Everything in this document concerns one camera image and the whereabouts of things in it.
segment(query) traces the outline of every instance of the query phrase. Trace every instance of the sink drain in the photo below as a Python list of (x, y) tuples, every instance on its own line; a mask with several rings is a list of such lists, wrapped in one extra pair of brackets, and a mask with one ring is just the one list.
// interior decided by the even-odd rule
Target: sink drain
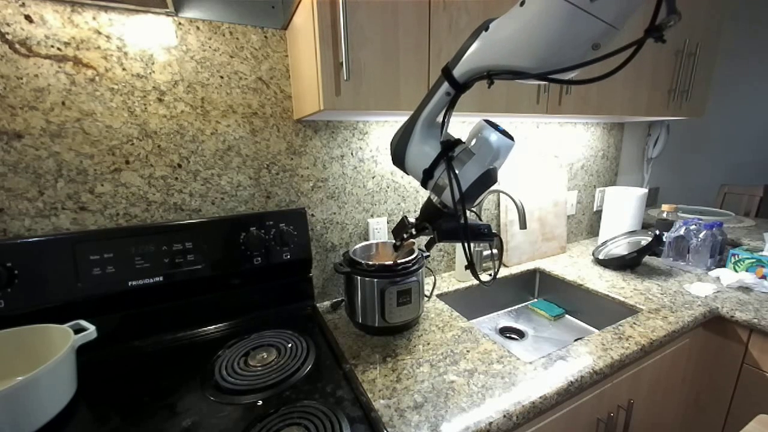
[(496, 330), (499, 335), (510, 341), (522, 341), (528, 335), (521, 328), (513, 325), (502, 325)]

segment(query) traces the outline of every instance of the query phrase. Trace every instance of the instant pot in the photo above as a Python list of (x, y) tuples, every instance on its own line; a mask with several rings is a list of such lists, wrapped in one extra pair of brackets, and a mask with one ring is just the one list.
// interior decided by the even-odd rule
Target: instant pot
[(395, 334), (416, 325), (424, 311), (424, 266), (429, 254), (414, 248), (398, 261), (394, 241), (366, 241), (333, 265), (344, 276), (344, 308), (367, 334)]

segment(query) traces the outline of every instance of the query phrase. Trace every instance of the stainless steel sink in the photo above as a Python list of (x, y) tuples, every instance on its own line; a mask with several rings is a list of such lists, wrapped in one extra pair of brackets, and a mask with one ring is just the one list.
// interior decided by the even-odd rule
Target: stainless steel sink
[[(534, 361), (597, 333), (637, 311), (541, 271), (528, 271), (476, 286), (439, 294), (453, 310), (523, 361)], [(566, 310), (556, 321), (528, 304), (543, 298)]]

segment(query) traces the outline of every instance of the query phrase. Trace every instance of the black stove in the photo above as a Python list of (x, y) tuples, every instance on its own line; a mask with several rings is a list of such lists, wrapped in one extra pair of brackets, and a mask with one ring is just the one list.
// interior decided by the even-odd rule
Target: black stove
[(41, 431), (369, 432), (314, 304), (303, 209), (0, 242), (0, 328), (85, 319)]

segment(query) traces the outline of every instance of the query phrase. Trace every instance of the range hood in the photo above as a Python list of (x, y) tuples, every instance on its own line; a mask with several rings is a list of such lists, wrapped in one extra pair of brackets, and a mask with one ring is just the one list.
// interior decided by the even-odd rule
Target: range hood
[(74, 3), (160, 12), (182, 18), (285, 28), (300, 0), (70, 0)]

